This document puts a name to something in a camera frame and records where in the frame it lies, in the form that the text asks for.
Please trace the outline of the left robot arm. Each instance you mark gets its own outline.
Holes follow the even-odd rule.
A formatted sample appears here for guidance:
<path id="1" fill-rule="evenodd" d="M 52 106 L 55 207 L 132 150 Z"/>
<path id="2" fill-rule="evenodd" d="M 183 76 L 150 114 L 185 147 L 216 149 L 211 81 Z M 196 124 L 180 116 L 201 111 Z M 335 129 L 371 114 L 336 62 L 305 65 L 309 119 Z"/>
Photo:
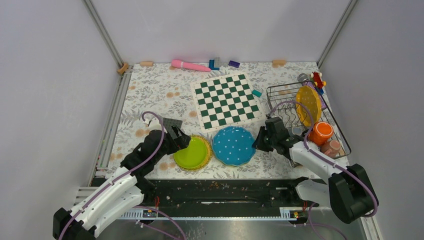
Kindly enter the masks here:
<path id="1" fill-rule="evenodd" d="M 71 209 L 60 208 L 55 212 L 53 238 L 95 240 L 129 209 L 152 204 L 156 187 L 145 176 L 164 156 L 187 148 L 190 141 L 191 137 L 177 126 L 173 126 L 171 132 L 163 127 L 151 130 L 93 193 Z"/>

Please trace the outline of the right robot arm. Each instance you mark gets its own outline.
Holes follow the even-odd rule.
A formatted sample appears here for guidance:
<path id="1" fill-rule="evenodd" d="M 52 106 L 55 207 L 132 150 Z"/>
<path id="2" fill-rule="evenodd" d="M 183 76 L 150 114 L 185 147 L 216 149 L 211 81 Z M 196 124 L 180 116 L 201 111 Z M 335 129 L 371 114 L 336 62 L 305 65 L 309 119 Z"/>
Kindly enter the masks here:
<path id="1" fill-rule="evenodd" d="M 331 157 L 315 149 L 305 136 L 290 135 L 279 117 L 272 117 L 260 127 L 253 148 L 276 151 L 312 171 L 323 182 L 298 178 L 287 191 L 287 201 L 299 206 L 304 201 L 330 208 L 343 223 L 373 217 L 379 200 L 364 167 L 359 164 L 341 166 Z"/>

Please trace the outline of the blue dotted plate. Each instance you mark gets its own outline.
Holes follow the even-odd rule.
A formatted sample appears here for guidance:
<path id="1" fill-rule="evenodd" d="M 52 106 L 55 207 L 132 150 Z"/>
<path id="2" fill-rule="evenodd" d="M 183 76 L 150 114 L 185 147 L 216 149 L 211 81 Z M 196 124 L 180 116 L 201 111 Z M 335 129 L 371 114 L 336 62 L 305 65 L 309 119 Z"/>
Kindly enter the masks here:
<path id="1" fill-rule="evenodd" d="M 212 139 L 215 158 L 227 166 L 247 164 L 255 155 L 252 134 L 239 126 L 228 126 L 218 131 Z"/>

